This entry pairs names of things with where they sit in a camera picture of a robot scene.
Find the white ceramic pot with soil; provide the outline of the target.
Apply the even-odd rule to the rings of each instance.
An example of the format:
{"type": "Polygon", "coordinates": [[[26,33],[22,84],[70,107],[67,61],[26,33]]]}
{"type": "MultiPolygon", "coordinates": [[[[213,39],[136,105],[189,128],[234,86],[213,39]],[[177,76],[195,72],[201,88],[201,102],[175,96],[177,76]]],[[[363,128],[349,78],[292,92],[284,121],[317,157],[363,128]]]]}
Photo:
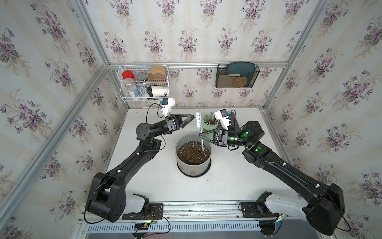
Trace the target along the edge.
{"type": "Polygon", "coordinates": [[[211,158],[212,148],[204,140],[205,150],[202,151],[201,138],[198,134],[188,134],[178,140],[175,148],[176,159],[189,165],[198,165],[211,158]]]}

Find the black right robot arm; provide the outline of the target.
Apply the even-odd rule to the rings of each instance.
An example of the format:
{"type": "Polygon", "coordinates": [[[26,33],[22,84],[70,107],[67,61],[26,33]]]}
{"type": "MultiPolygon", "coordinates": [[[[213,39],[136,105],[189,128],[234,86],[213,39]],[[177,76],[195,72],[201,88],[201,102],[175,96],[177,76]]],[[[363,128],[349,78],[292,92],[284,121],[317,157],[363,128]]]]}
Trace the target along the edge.
{"type": "Polygon", "coordinates": [[[203,131],[201,139],[228,147],[243,146],[242,154],[250,163],[274,175],[303,198],[301,203],[292,199],[263,193],[260,197],[271,213],[290,215],[307,221],[318,232],[331,236],[345,214],[343,190],[335,183],[327,185],[281,159],[271,148],[261,143],[264,136],[257,121],[248,121],[240,132],[228,129],[203,131]]]}

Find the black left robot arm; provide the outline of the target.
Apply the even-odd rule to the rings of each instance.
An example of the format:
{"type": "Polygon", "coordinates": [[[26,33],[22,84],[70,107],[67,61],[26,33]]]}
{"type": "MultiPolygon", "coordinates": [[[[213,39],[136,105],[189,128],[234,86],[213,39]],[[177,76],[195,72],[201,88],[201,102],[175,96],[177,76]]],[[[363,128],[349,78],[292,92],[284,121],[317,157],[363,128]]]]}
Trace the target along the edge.
{"type": "Polygon", "coordinates": [[[103,220],[116,222],[126,207],[125,188],[132,177],[161,150],[156,136],[171,134],[184,128],[195,118],[192,114],[170,114],[157,123],[140,123],[136,127],[136,150],[114,169],[97,173],[89,190],[85,212],[103,220]]]}

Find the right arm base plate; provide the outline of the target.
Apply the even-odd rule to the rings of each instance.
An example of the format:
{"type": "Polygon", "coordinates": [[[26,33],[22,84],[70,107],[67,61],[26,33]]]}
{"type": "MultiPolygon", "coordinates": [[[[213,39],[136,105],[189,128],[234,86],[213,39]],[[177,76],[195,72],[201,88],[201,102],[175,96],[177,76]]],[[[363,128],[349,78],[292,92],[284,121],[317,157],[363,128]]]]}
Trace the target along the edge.
{"type": "Polygon", "coordinates": [[[241,202],[238,206],[244,218],[278,218],[279,214],[272,213],[264,204],[257,202],[241,202]]]}

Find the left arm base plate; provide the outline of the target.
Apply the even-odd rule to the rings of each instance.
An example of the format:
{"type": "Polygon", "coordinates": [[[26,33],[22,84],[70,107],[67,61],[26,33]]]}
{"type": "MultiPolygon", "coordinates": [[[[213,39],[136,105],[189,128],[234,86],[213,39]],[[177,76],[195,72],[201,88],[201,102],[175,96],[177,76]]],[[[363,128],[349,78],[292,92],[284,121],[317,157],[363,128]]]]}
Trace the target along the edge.
{"type": "Polygon", "coordinates": [[[163,218],[163,208],[164,204],[162,203],[149,203],[143,206],[143,209],[139,213],[129,213],[123,214],[122,220],[131,221],[131,220],[162,220],[163,218]]]}

